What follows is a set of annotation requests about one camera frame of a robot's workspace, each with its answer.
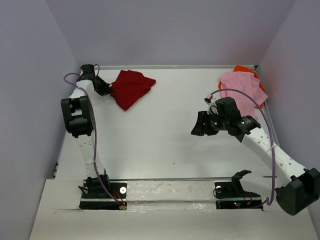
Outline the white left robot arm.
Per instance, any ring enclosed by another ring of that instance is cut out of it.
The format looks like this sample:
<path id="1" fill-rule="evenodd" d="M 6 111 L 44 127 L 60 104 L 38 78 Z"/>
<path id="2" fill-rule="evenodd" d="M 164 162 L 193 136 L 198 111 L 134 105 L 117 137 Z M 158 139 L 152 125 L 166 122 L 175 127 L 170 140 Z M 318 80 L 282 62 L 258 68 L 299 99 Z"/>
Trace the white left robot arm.
<path id="1" fill-rule="evenodd" d="M 100 198 L 111 195 L 111 183 L 106 168 L 101 163 L 97 151 L 97 127 L 92 102 L 87 87 L 104 96 L 110 85 L 99 77 L 95 71 L 98 64 L 84 64 L 81 74 L 68 73 L 63 80 L 75 87 L 73 93 L 60 101 L 66 131 L 71 134 L 80 148 L 86 169 L 84 186 L 79 189 L 83 194 L 95 194 Z"/>

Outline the dark red t shirt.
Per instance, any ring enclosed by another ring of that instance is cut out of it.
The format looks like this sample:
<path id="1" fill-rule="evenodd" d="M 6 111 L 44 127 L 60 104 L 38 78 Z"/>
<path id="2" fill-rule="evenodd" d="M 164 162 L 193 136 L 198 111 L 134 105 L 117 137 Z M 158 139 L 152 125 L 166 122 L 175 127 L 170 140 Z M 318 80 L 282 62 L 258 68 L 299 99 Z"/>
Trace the dark red t shirt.
<path id="1" fill-rule="evenodd" d="M 121 70 L 116 80 L 111 84 L 110 96 L 114 98 L 122 110 L 127 111 L 155 84 L 155 79 L 146 77 L 141 72 Z"/>

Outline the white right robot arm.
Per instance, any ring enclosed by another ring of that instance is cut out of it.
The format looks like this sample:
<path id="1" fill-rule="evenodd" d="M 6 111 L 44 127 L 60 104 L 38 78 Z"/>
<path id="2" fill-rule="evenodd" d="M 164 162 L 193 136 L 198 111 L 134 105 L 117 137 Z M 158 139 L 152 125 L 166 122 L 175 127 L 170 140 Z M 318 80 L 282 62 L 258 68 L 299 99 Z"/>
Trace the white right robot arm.
<path id="1" fill-rule="evenodd" d="M 250 170 L 235 173 L 229 182 L 217 183 L 218 199 L 242 197 L 254 193 L 276 200 L 281 209 L 295 216 L 320 198 L 320 172 L 308 169 L 283 151 L 252 116 L 241 116 L 231 97 L 205 98 L 208 109 L 199 111 L 193 136 L 214 136 L 226 131 L 255 153 L 271 169 L 271 179 L 254 177 Z"/>

